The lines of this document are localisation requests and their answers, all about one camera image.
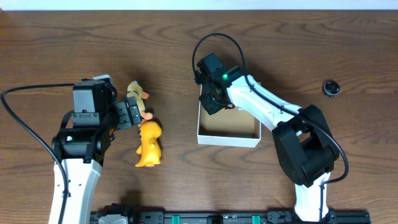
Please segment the yellow plush duck toy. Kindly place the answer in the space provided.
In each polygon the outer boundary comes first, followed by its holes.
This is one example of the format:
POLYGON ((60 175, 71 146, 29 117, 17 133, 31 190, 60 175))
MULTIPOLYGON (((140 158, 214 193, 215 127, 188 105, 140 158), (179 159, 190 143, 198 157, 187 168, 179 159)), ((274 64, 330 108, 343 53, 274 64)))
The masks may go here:
POLYGON ((153 118, 153 114, 146 112, 146 107, 144 100, 148 99, 149 94, 146 93, 142 87, 139 85, 138 81, 131 82, 127 87, 127 97, 135 97, 137 101, 137 106, 139 108, 140 116, 142 117, 141 123, 138 125, 141 127, 148 120, 153 118))

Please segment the black round disc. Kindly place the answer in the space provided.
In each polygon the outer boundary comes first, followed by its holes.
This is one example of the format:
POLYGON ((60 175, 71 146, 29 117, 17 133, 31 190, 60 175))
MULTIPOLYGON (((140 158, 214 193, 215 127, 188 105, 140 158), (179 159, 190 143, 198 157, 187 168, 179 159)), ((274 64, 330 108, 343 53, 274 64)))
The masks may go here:
POLYGON ((322 91, 326 96, 336 96, 340 92, 340 86, 336 81, 328 80, 323 84, 322 91))

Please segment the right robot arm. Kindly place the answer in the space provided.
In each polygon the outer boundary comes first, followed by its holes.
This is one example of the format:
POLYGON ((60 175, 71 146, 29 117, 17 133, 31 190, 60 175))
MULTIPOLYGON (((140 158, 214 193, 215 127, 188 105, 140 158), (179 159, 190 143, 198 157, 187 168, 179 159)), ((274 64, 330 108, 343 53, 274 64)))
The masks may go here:
POLYGON ((275 96, 245 75, 239 66, 226 67, 211 53, 197 63, 195 81, 202 87, 200 103, 208 114, 240 107, 271 133, 279 164, 295 184, 296 216, 305 222, 324 221, 327 181, 340 153, 319 108, 302 108, 275 96))

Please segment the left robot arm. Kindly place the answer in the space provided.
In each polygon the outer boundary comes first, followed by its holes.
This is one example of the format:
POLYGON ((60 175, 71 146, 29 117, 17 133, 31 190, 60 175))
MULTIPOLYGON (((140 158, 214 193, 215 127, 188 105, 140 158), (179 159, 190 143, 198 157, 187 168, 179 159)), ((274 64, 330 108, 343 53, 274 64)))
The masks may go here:
POLYGON ((50 223, 88 223, 104 154, 115 131, 138 125, 142 119, 136 97, 118 101, 113 79, 101 75, 73 87, 74 109, 62 119, 52 150, 55 187, 50 223))

